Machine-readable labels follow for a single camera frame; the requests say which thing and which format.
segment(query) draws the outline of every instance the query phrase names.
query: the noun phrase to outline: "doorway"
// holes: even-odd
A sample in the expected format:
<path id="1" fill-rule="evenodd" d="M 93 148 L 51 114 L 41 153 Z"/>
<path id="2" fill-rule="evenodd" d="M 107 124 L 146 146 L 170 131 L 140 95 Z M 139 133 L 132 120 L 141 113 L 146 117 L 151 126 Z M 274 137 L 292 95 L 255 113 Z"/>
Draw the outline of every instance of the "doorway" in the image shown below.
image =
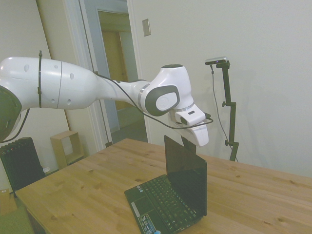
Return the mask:
<path id="1" fill-rule="evenodd" d="M 98 11 L 98 18 L 110 78 L 138 80 L 129 15 Z M 111 129 L 113 143 L 125 138 L 148 142 L 144 115 L 127 102 L 115 101 L 115 105 L 120 129 Z"/>

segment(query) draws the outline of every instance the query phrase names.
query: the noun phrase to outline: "laptop screen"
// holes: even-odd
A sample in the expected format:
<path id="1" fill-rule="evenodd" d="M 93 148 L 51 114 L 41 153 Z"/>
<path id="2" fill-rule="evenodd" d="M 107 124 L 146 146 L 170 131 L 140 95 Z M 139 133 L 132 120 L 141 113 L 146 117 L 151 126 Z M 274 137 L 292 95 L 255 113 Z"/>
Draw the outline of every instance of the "laptop screen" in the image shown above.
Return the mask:
<path id="1" fill-rule="evenodd" d="M 165 136 L 167 176 L 175 191 L 207 215 L 207 162 Z"/>

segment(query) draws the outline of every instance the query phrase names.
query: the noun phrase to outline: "wooden table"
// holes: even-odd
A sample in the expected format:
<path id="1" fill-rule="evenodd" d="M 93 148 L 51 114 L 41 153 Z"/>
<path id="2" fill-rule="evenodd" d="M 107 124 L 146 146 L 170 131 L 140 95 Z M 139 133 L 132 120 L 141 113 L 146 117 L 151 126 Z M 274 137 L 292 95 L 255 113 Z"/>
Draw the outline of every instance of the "wooden table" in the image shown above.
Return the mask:
<path id="1" fill-rule="evenodd" d="M 312 234 L 312 178 L 202 156 L 208 214 L 184 234 Z M 19 191 L 51 234 L 139 234 L 124 191 L 166 173 L 164 147 L 130 139 Z"/>

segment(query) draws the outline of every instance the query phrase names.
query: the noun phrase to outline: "touchpad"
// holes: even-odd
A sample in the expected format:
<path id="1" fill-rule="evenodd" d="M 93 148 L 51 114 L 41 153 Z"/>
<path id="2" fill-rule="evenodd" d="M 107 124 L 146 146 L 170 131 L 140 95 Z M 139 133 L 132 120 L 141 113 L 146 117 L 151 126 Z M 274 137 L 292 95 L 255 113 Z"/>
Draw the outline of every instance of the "touchpad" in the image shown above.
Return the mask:
<path id="1" fill-rule="evenodd" d="M 143 198 L 135 201 L 136 208 L 140 213 L 140 216 L 154 209 L 150 200 L 144 196 Z"/>

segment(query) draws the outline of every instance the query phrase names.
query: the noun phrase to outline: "laptop keyboard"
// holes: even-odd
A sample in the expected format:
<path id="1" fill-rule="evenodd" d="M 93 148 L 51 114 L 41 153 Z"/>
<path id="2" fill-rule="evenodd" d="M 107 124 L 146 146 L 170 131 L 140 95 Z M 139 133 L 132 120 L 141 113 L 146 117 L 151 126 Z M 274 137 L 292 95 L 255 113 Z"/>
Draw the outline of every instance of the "laptop keyboard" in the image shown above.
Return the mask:
<path id="1" fill-rule="evenodd" d="M 171 188 L 166 175 L 141 185 L 172 232 L 182 231 L 197 221 L 197 212 Z"/>

